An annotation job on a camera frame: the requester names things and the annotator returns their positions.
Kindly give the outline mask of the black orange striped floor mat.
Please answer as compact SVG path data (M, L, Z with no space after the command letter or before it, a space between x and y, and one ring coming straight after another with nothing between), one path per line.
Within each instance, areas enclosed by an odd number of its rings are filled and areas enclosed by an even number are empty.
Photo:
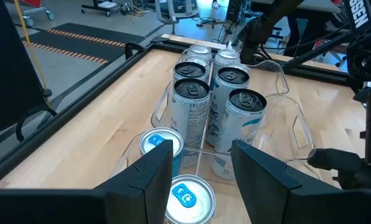
M29 39L33 48L106 64L124 55L128 42L138 44L144 37L66 23L31 34Z

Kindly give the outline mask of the black wheeled stand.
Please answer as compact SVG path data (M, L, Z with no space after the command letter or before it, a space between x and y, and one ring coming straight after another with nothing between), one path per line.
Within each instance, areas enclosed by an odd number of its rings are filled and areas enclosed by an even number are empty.
M113 0L92 0L93 4L90 5L81 5L81 13L84 14L87 9L104 12L106 17L110 17L112 12L119 12L119 4Z

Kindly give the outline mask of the grey office chair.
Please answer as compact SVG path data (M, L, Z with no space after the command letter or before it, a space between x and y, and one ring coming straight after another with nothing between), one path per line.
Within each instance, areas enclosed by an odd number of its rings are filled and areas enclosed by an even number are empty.
M181 19L199 17L200 13L197 0L155 0L154 6L157 19L172 26L172 35Z

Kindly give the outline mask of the Red Bull sugarfree can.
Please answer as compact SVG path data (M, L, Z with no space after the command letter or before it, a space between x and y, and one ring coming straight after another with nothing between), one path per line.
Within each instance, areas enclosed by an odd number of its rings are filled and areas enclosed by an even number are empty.
M166 127L152 128L146 131L139 140L139 149L142 155L154 149L165 140L172 140L173 145L173 165L172 176L179 175L182 160L184 140L174 129Z
M172 180L164 224L209 224L215 208L215 193L204 179L178 175Z

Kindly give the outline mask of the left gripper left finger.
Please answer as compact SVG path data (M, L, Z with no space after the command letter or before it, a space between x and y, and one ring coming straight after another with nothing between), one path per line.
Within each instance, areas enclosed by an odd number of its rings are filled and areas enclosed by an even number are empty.
M165 140L93 189L0 190L0 224L161 224L172 165Z

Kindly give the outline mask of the black folding divider panel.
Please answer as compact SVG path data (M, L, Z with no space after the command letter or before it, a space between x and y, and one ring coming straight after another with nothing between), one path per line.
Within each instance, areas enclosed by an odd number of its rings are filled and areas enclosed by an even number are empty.
M0 0L0 131L19 122L32 108L45 105L42 85Z

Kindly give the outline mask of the metal wheeled cart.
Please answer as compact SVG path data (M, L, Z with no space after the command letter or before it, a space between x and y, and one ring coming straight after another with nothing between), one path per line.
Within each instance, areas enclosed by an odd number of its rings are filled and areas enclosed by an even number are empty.
M15 15L24 21L27 27L34 26L32 14L45 13L48 20L53 21L53 12L45 5L45 0L3 0L5 4L10 4L15 9Z

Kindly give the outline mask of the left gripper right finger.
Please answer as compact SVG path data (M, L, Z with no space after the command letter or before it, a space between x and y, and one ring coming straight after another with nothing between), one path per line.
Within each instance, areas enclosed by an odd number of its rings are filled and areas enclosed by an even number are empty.
M371 190L341 190L239 140L236 182L252 224L371 224Z

